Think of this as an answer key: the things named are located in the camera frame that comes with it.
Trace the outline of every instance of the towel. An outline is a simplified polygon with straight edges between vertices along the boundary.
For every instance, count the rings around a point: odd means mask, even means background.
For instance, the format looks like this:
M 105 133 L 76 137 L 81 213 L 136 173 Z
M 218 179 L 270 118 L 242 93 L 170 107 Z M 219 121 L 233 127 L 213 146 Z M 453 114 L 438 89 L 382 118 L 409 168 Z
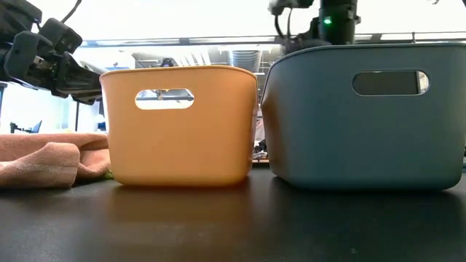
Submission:
M 109 168 L 104 134 L 0 135 L 0 188 L 69 188 Z

